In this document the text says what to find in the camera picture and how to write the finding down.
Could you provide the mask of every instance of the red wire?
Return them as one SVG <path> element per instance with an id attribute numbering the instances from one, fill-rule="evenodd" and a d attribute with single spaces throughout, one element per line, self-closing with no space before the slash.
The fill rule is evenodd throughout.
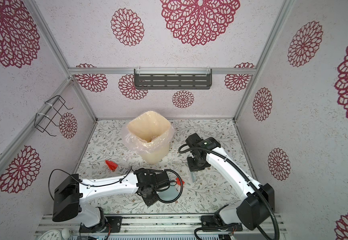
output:
<path id="1" fill-rule="evenodd" d="M 109 226 L 109 233 L 107 234 L 107 239 L 109 239 L 110 231 L 111 231 L 111 225 L 108 223 L 107 226 Z"/>

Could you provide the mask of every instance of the wire rack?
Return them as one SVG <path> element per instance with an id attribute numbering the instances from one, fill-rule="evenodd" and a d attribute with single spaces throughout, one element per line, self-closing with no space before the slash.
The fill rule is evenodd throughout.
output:
<path id="1" fill-rule="evenodd" d="M 61 106 L 60 106 L 58 109 L 56 109 L 56 108 L 54 107 L 54 105 L 57 103 L 57 101 L 61 102 Z M 52 97 L 51 99 L 47 100 L 47 101 L 44 102 L 44 103 L 50 105 L 50 106 L 56 111 L 56 113 L 54 114 L 54 116 L 52 116 L 52 118 L 50 118 L 50 117 L 47 115 L 47 113 L 46 113 L 46 114 L 37 113 L 37 114 L 35 115 L 35 120 L 34 120 L 33 125 L 34 125 L 34 127 L 35 127 L 36 129 L 38 129 L 40 132 L 46 132 L 46 133 L 48 133 L 50 136 L 56 137 L 56 135 L 52 135 L 51 133 L 49 133 L 49 132 L 46 130 L 47 127 L 50 125 L 50 123 L 53 123 L 56 127 L 59 127 L 59 125 L 57 125 L 53 120 L 54 120 L 55 116 L 58 115 L 58 114 L 62 117 L 62 115 L 59 113 L 59 111 L 61 110 L 62 107 L 65 107 L 67 110 L 71 110 L 71 109 L 73 109 L 73 108 L 68 108 L 68 107 L 65 105 L 66 100 L 64 100 L 64 99 L 62 98 L 61 95 L 56 95 L 55 97 Z M 50 121 L 48 122 L 48 124 L 46 125 L 46 127 L 42 127 L 42 126 L 40 125 L 40 122 L 42 121 L 42 119 L 43 119 L 44 117 L 46 117 L 46 118 L 48 118 L 48 119 L 50 120 Z"/>

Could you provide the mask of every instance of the clock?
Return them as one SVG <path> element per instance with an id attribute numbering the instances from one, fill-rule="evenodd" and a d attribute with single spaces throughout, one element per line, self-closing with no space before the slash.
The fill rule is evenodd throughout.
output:
<path id="1" fill-rule="evenodd" d="M 59 230 L 50 230 L 44 233 L 39 240 L 63 240 Z"/>

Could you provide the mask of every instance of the black cable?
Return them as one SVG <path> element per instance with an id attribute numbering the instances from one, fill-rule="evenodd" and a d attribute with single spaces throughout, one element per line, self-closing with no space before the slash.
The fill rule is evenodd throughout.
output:
<path id="1" fill-rule="evenodd" d="M 181 182 L 181 190 L 179 191 L 178 196 L 177 196 L 176 198 L 174 198 L 173 200 L 166 201 L 166 200 L 161 199 L 161 198 L 158 196 L 158 194 L 157 194 L 156 191 L 154 192 L 154 194 L 155 194 L 155 196 L 157 197 L 157 199 L 158 199 L 160 202 L 165 203 L 165 204 L 170 204 L 170 203 L 175 202 L 176 200 L 178 200 L 178 198 L 182 195 L 182 192 L 183 192 L 183 182 L 182 182 L 182 178 L 179 176 L 179 174 L 177 174 L 176 171 L 171 170 L 171 169 L 165 169 L 165 170 L 149 169 L 149 171 L 151 171 L 151 172 L 172 172 L 172 173 L 174 173 L 174 174 L 179 178 L 179 181 Z"/>
<path id="2" fill-rule="evenodd" d="M 117 181 L 117 182 L 110 183 L 110 184 L 100 185 L 100 186 L 94 186 L 94 185 L 87 185 L 87 184 L 84 184 L 84 183 L 80 182 L 79 180 L 76 180 L 76 178 L 74 178 L 74 177 L 73 177 L 71 174 L 69 174 L 68 172 L 66 172 L 66 171 L 64 171 L 64 170 L 61 170 L 61 169 L 58 169 L 58 168 L 57 168 L 57 169 L 54 169 L 54 170 L 51 171 L 50 177 L 48 178 L 48 192 L 49 192 L 49 194 L 50 194 L 52 200 L 54 200 L 54 199 L 53 199 L 53 196 L 52 196 L 51 190 L 50 190 L 50 180 L 51 180 L 51 175 L 52 175 L 52 173 L 53 173 L 55 170 L 59 170 L 59 171 L 62 171 L 62 172 L 64 172 L 64 173 L 68 174 L 73 180 L 77 181 L 77 182 L 80 183 L 81 185 L 84 185 L 84 186 L 87 186 L 87 187 L 89 187 L 89 186 L 91 186 L 91 187 L 104 187 L 104 186 L 116 184 L 117 182 L 122 182 L 123 179 L 125 179 L 125 178 L 128 176 L 128 174 L 131 172 L 132 166 L 130 167 L 130 170 L 128 171 L 128 173 L 127 173 L 121 180 L 119 180 L 119 181 Z"/>
<path id="3" fill-rule="evenodd" d="M 237 225 L 237 224 L 239 224 L 239 223 L 230 223 L 230 224 L 227 224 L 227 225 L 222 226 L 222 227 L 199 227 L 199 228 L 196 228 L 196 229 L 194 230 L 194 235 L 196 236 L 196 238 L 197 238 L 198 240 L 203 240 L 202 238 L 198 237 L 197 231 L 200 231 L 200 230 L 223 229 L 223 228 L 226 228 L 226 227 L 232 227 L 232 226 Z"/>
<path id="4" fill-rule="evenodd" d="M 262 233 L 262 235 L 268 239 L 268 240 L 278 240 L 279 239 L 279 226 L 278 226 L 278 223 L 277 223 L 277 219 L 275 218 L 275 215 L 274 215 L 274 212 L 270 206 L 270 204 L 267 202 L 266 198 L 262 195 L 262 193 L 257 189 L 257 187 L 252 183 L 250 182 L 250 179 L 247 177 L 247 175 L 234 163 L 232 162 L 230 159 L 226 158 L 226 156 L 223 156 L 222 154 L 218 153 L 218 152 L 215 152 L 215 151 L 212 151 L 210 149 L 207 149 L 205 147 L 190 147 L 186 150 L 183 150 L 181 151 L 181 149 L 184 147 L 184 146 L 187 146 L 187 144 L 184 144 L 182 145 L 181 147 L 179 147 L 178 149 L 178 152 L 179 153 L 185 153 L 185 152 L 188 152 L 188 151 L 191 151 L 191 150 L 202 150 L 202 151 L 206 151 L 208 153 L 211 153 L 211 154 L 214 154 L 215 156 L 218 156 L 222 159 L 225 159 L 226 162 L 228 162 L 231 166 L 234 167 L 235 170 L 237 170 L 237 172 L 239 172 L 239 174 L 244 178 L 244 180 L 246 182 L 248 182 L 248 185 L 253 188 L 253 190 L 255 191 L 256 195 L 261 199 L 261 201 L 263 202 L 263 204 L 265 204 L 265 207 L 266 209 L 269 211 L 270 213 L 270 218 L 273 222 L 273 227 L 274 227 L 274 238 L 270 238 L 266 233 L 265 231 L 263 231 L 263 229 L 260 227 L 260 226 L 257 226 L 259 232 Z"/>

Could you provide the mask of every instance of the wall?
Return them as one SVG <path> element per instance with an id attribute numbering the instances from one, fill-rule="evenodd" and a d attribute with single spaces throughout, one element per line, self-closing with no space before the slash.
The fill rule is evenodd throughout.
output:
<path id="1" fill-rule="evenodd" d="M 290 239 L 348 239 L 348 1 L 295 3 L 238 127 Z"/>
<path id="2" fill-rule="evenodd" d="M 187 3 L 37 1 L 70 66 L 234 67 L 256 64 L 282 0 Z"/>
<path id="3" fill-rule="evenodd" d="M 73 109 L 63 107 L 61 115 L 66 121 L 60 122 L 61 117 L 57 116 L 56 123 L 68 123 L 71 128 L 63 127 L 61 131 L 51 124 L 47 131 L 56 137 L 35 131 L 0 176 L 0 239 L 6 238 L 8 233 L 12 239 L 30 239 L 42 216 L 52 214 L 53 201 L 47 189 L 51 171 L 60 168 L 70 172 L 77 163 L 93 123 L 71 86 L 62 96 L 66 106 Z M 48 114 L 53 116 L 55 111 L 52 109 Z M 52 193 L 66 177 L 59 171 L 53 173 Z"/>
<path id="4" fill-rule="evenodd" d="M 0 6 L 0 153 L 65 80 L 22 2 L 5 1 Z M 58 127 L 47 128 L 57 137 L 35 130 L 20 156 L 12 157 L 0 176 L 0 239 L 30 239 L 42 215 L 52 211 L 46 188 L 51 170 L 71 171 L 77 162 L 92 122 L 71 86 L 62 96 L 73 107 L 68 111 L 75 116 L 77 132 L 68 139 Z M 51 187 L 65 177 L 57 173 Z"/>
<path id="5" fill-rule="evenodd" d="M 98 79 L 99 74 L 85 74 Z M 154 110 L 166 118 L 231 118 L 244 90 L 230 90 L 225 86 L 225 75 L 213 75 L 209 90 L 137 90 L 131 74 L 106 74 L 105 91 L 94 92 L 83 88 L 98 118 L 134 118 Z M 239 76 L 231 75 L 240 81 Z M 249 75 L 241 75 L 249 80 Z M 82 82 L 84 76 L 77 76 Z"/>
<path id="6" fill-rule="evenodd" d="M 282 2 L 37 4 L 72 67 L 255 67 Z M 177 93 L 136 90 L 126 74 L 77 79 L 98 118 L 133 118 L 146 110 L 172 118 L 231 118 L 249 81 L 248 76 L 213 75 L 210 90 Z"/>

